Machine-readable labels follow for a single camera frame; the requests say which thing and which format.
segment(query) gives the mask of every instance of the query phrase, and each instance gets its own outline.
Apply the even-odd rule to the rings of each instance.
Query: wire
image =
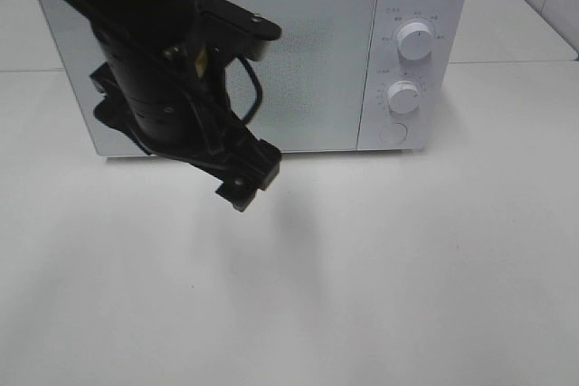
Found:
[[[255,74],[255,71],[253,70],[253,67],[250,65],[249,61],[243,56],[238,56],[237,59],[242,63],[243,68],[247,71],[247,75],[250,76],[253,87],[255,88],[255,100],[253,101],[249,111],[242,118],[242,123],[247,126],[250,122],[252,122],[255,114],[257,114],[261,107],[261,103],[263,103],[263,87],[261,86],[260,80],[257,78],[257,74]]]

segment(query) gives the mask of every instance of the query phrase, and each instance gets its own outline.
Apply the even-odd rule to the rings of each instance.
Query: white knob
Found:
[[[420,104],[420,91],[411,81],[399,81],[388,90],[388,106],[399,115],[413,112]]]
[[[432,51],[434,34],[428,24],[408,23],[398,33],[398,51],[408,61],[418,61]]]

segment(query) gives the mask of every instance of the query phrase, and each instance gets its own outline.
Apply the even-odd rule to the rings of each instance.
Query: white table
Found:
[[[0,81],[0,384],[579,382],[578,63],[451,65],[427,151],[289,156],[245,214]]]
[[[576,57],[573,48],[524,0],[466,0],[451,62]],[[0,0],[0,71],[61,67],[37,0]]]

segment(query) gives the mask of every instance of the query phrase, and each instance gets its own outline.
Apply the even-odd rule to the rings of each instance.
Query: microwave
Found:
[[[249,125],[282,152],[420,149],[450,58],[464,0],[229,0],[279,24],[283,35],[254,64],[264,89]],[[93,115],[89,75],[105,60],[88,21],[62,0],[40,0],[99,155],[143,152]],[[236,113],[254,90],[227,71]]]

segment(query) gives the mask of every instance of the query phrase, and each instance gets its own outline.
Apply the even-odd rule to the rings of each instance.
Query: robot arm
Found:
[[[276,24],[226,0],[65,0],[88,18],[107,62],[90,77],[103,101],[95,117],[149,155],[189,163],[223,181],[243,211],[280,169],[281,153],[246,125],[262,99],[247,61],[281,36]],[[225,87],[235,59],[256,89],[238,118]]]

